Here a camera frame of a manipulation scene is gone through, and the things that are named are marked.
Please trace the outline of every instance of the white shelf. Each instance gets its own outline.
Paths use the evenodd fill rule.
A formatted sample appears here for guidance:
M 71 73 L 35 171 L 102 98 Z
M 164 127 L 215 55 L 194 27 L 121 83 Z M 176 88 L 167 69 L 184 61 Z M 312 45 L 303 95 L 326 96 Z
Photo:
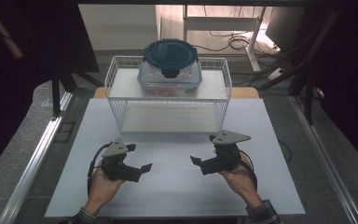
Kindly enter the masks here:
M 202 82 L 197 94 L 186 97 L 156 97 L 146 96 L 137 81 L 139 69 L 118 68 L 112 89 L 108 97 L 112 99 L 142 99 L 142 100 L 227 100 L 227 87 L 221 70 L 202 70 Z
M 121 131 L 140 133 L 217 133 L 213 104 L 128 104 Z

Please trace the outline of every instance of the black strap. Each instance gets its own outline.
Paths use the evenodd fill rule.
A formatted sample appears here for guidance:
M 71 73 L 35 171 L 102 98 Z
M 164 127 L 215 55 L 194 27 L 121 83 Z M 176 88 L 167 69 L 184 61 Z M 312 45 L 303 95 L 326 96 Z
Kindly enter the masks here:
M 236 161 L 239 165 L 243 166 L 250 174 L 252 181 L 254 182 L 255 185 L 255 190 L 257 191 L 257 176 L 255 176 L 255 168 L 253 166 L 253 162 L 251 160 L 251 158 L 248 156 L 248 154 L 246 154 L 244 151 L 240 150 L 241 153 L 245 154 L 245 156 L 249 159 L 249 162 L 252 164 L 252 167 L 250 165 L 248 165 L 246 162 L 244 162 L 241 159 L 238 158 L 234 158 L 231 155 L 225 153 L 225 152 L 219 152 L 222 154 L 225 154 L 227 157 L 231 158 L 232 160 Z
M 95 168 L 95 161 L 98 158 L 98 155 L 101 153 L 101 151 L 106 148 L 106 147 L 110 147 L 110 145 L 112 145 L 113 142 L 110 142 L 108 144 L 103 145 L 100 149 L 98 149 L 97 153 L 94 156 L 94 159 L 92 160 L 92 162 L 89 164 L 89 173 L 87 175 L 87 195 L 90 195 L 90 190 L 91 190 L 91 184 L 92 184 L 92 171 Z

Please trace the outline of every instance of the cable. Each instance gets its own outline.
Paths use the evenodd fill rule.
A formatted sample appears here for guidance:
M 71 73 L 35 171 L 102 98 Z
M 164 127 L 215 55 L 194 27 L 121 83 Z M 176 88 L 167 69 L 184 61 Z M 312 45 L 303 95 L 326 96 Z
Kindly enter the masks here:
M 97 153 L 95 153 L 94 159 L 91 161 L 91 163 L 89 165 L 89 173 L 87 174 L 87 195 L 90 194 L 90 189 L 91 189 L 91 184 L 92 184 L 92 171 L 94 170 L 94 168 L 96 168 L 95 161 L 97 160 L 98 155 L 100 155 L 101 151 L 104 148 L 110 147 L 110 145 L 112 145 L 112 143 L 113 142 L 110 142 L 110 143 L 105 144 L 102 147 L 100 147 L 100 149 L 98 149 Z
M 257 86 L 258 81 L 260 81 L 261 79 L 263 79 L 265 77 L 268 77 L 270 75 L 270 73 L 272 71 L 274 71 L 275 69 L 276 69 L 276 67 L 267 68 L 266 70 L 264 70 L 264 72 L 262 74 L 255 77 L 251 82 L 249 82 L 248 87 L 251 87 L 254 82 L 256 82 L 256 86 Z
M 319 33 L 318 31 L 322 28 L 324 20 L 325 18 L 318 20 L 312 30 L 307 34 L 306 37 L 301 40 L 300 43 L 297 44 L 297 46 L 286 52 L 279 52 L 277 55 L 286 59 L 295 59 L 301 55 L 301 53 L 307 49 L 307 45 L 312 40 L 312 38 L 314 38 Z
M 275 59 L 275 61 L 273 63 L 267 64 L 267 63 L 264 63 L 261 61 L 261 59 L 264 59 L 264 58 L 273 58 L 273 59 Z M 257 57 L 257 61 L 266 67 L 277 66 L 281 63 L 281 60 L 282 60 L 281 58 L 279 58 L 273 54 L 272 55 L 271 54 L 261 54 Z
M 269 75 L 269 73 L 271 72 L 271 70 L 272 69 L 270 69 L 270 68 L 267 68 L 267 69 L 265 69 L 264 71 L 262 71 L 262 72 L 260 72 L 260 73 L 231 73 L 231 75 L 255 75 L 255 76 L 257 76 L 257 77 L 254 77 L 254 78 L 252 78 L 252 79 L 248 79 L 248 80 L 244 80 L 244 81 L 241 81 L 241 82 L 236 82 L 236 83 L 232 83 L 232 85 L 240 85 L 240 84 L 243 84 L 243 83 L 246 83 L 246 82 L 250 82 L 249 84 L 248 84 L 248 86 L 250 86 L 251 84 L 252 84 L 252 82 L 254 82 L 254 81 L 256 81 L 256 80 L 258 80 L 260 77 L 258 77 L 258 76 L 263 76 L 263 75 L 265 75 L 265 74 L 268 74 Z
M 293 157 L 293 155 L 292 155 L 292 149 L 291 149 L 289 146 L 287 146 L 283 141 L 281 141 L 281 140 L 279 140 L 279 139 L 278 139 L 278 142 L 279 142 L 280 144 L 284 145 L 284 146 L 287 148 L 287 151 L 289 152 L 289 158 L 286 159 L 286 163 L 289 163 L 289 162 L 292 160 L 292 157 Z
M 241 166 L 243 166 L 248 172 L 249 172 L 249 175 L 251 176 L 252 178 L 252 181 L 254 182 L 254 185 L 255 185 L 255 189 L 257 190 L 257 176 L 255 175 L 255 168 L 254 168 L 254 165 L 253 165 L 253 162 L 252 162 L 252 159 L 248 156 L 248 154 L 246 154 L 244 151 L 240 150 L 239 151 L 243 154 L 245 154 L 245 156 L 248 158 L 249 162 L 251 163 L 251 165 L 248 165 L 246 162 L 244 162 L 242 159 L 238 159 L 238 158 L 235 158 L 235 157 L 232 157 L 231 155 L 227 154 L 226 152 L 222 152 L 222 151 L 219 151 L 219 153 L 225 155 L 226 157 L 236 161 L 238 164 L 240 164 Z
M 250 31 L 239 32 L 239 33 L 236 33 L 236 34 L 234 34 L 234 32 L 231 31 L 231 35 L 213 35 L 213 34 L 211 33 L 211 31 L 210 31 L 209 33 L 211 34 L 211 36 L 222 36 L 222 37 L 225 37 L 225 36 L 233 36 L 233 35 L 243 35 L 243 34 L 246 34 L 246 33 L 250 33 Z
M 223 49 L 227 49 L 229 47 L 229 45 L 225 46 L 224 48 L 222 49 L 208 49 L 208 48 L 205 48 L 203 46 L 199 46 L 199 45 L 192 45 L 193 47 L 195 48 L 200 48 L 200 49 L 207 49 L 207 50 L 210 50 L 210 51 L 222 51 Z
M 242 43 L 242 46 L 240 46 L 239 48 L 236 48 L 236 47 L 232 46 L 232 43 L 234 43 L 234 42 L 240 42 L 240 43 Z M 236 36 L 232 36 L 231 38 L 228 39 L 228 44 L 231 46 L 232 49 L 245 49 L 249 45 L 249 41 L 243 37 L 237 38 Z
M 208 15 L 206 14 L 206 6 L 205 5 L 202 6 L 202 10 L 204 11 L 205 16 L 207 17 Z
M 238 17 L 241 16 L 242 7 L 240 7 L 240 12 L 238 13 Z
M 236 7 L 234 7 L 231 12 L 228 14 L 228 16 L 231 16 L 232 12 L 234 12 L 234 17 L 235 17 L 235 10 L 236 10 Z

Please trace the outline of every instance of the wire basket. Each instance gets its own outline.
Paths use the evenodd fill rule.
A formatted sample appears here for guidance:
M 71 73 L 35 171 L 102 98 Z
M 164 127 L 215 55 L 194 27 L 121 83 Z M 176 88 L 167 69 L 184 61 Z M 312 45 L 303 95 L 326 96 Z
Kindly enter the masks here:
M 231 95 L 231 78 L 224 58 L 200 57 L 202 82 L 197 94 L 145 95 L 137 81 L 142 56 L 116 56 L 105 90 L 123 132 L 217 133 Z

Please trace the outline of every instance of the white table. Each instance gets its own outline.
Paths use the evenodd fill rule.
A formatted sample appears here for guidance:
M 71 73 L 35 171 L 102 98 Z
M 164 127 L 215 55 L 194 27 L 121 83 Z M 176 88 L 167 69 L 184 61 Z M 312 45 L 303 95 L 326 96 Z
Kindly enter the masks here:
M 261 99 L 231 100 L 224 129 L 251 140 L 238 143 L 255 164 L 258 192 L 278 214 L 304 214 L 296 187 Z M 98 148 L 121 137 L 137 144 L 125 160 L 140 168 L 153 163 L 138 183 L 126 182 L 101 217 L 240 217 L 243 200 L 219 174 L 202 175 L 190 156 L 215 156 L 207 134 L 120 133 L 106 99 L 91 99 L 46 217 L 71 217 L 87 200 L 87 172 Z

